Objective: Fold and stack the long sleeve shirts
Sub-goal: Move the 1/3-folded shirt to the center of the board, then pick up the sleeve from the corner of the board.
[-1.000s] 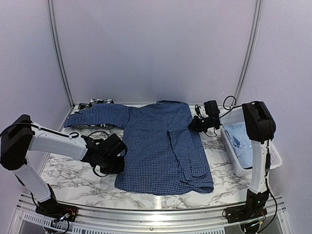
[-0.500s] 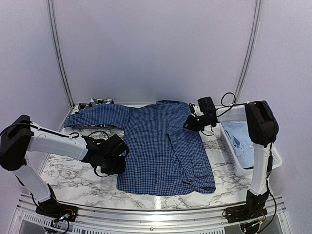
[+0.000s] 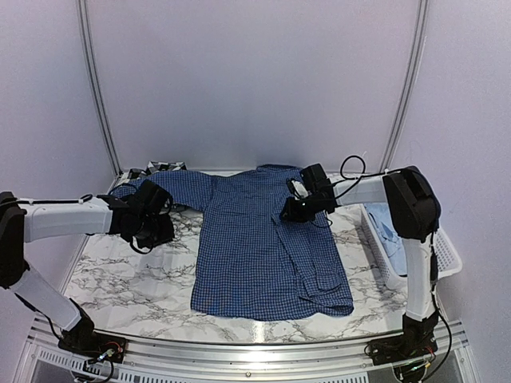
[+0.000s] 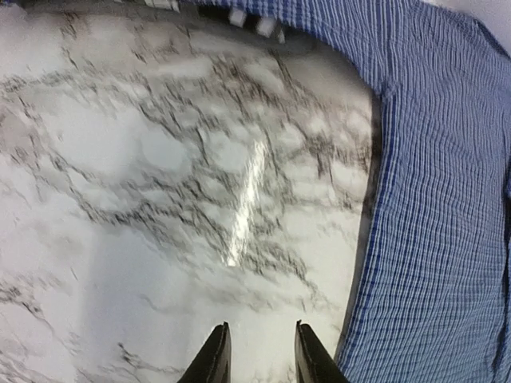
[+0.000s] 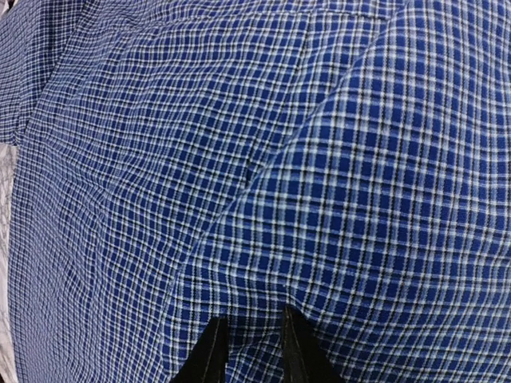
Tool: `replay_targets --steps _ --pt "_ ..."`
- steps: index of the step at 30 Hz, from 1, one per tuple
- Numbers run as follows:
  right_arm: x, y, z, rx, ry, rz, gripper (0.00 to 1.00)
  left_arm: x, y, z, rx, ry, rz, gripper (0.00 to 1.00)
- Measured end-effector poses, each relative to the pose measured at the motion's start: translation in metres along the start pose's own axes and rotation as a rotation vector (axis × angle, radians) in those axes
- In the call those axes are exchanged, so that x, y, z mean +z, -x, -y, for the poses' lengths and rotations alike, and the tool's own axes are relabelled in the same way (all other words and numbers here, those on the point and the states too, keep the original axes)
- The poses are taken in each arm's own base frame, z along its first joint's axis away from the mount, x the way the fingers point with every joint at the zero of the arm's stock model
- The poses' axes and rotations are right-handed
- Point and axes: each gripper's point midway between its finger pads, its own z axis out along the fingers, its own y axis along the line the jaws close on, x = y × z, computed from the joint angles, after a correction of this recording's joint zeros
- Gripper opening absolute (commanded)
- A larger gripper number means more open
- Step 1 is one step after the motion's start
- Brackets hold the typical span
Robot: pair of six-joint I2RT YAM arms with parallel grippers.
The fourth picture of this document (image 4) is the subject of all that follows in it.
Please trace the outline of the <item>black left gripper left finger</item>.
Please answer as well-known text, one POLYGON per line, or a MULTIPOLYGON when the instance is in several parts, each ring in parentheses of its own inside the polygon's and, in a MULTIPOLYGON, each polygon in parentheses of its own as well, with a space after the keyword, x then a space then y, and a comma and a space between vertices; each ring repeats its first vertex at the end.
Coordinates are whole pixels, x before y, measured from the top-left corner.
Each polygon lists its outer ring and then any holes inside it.
POLYGON ((232 343, 227 322, 216 326, 178 383, 231 381, 232 343))

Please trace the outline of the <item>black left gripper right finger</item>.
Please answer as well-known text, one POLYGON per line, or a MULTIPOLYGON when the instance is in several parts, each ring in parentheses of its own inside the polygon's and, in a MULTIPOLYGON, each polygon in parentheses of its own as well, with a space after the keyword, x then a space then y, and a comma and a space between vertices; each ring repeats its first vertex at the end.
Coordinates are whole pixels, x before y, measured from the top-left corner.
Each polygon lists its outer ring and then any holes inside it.
POLYGON ((348 383, 311 326, 301 321, 295 327, 295 369, 298 383, 348 383))

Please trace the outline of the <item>blue checked long sleeve shirt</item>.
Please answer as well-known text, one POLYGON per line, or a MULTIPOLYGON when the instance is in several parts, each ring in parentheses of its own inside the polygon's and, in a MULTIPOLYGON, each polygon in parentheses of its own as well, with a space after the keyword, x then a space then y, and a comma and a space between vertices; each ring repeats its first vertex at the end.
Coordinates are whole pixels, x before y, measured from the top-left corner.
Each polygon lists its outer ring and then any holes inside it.
POLYGON ((380 98, 382 157, 352 382, 510 379, 510 58, 420 1, 228 1, 343 53, 380 98))

